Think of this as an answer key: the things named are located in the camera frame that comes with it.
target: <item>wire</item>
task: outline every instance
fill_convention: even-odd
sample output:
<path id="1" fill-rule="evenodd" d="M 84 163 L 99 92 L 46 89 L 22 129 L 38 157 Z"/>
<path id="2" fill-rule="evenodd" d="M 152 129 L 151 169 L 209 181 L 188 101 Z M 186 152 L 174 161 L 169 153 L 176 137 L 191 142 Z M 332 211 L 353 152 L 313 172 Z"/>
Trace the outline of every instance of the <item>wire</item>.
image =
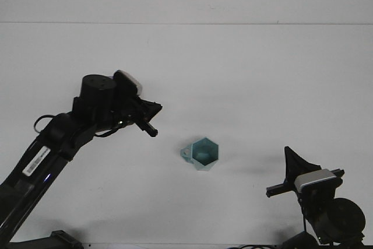
<path id="1" fill-rule="evenodd" d="M 44 119 L 44 118 L 54 118 L 54 117 L 55 117 L 55 115 L 43 115 L 43 116 L 39 117 L 39 118 L 36 120 L 36 122 L 34 123 L 34 130 L 39 134 L 41 131 L 38 131 L 38 130 L 36 129 L 36 125 L 37 125 L 37 123 L 38 123 L 40 120 Z"/>
<path id="2" fill-rule="evenodd" d="M 118 130 L 119 130 L 119 128 L 114 128 L 114 129 L 112 129 L 110 131 L 107 131 L 107 132 L 105 132 L 103 134 L 94 134 L 94 136 L 95 137 L 108 137 L 108 136 L 116 133 Z"/>
<path id="3" fill-rule="evenodd" d="M 243 246 L 240 246 L 240 247 L 230 247 L 228 249 L 243 249 L 243 248 L 247 248 L 247 247 L 251 247 L 251 249 L 277 249 L 276 246 L 272 246 L 272 245 L 253 245 L 253 244 L 247 244 L 247 245 L 243 245 Z"/>

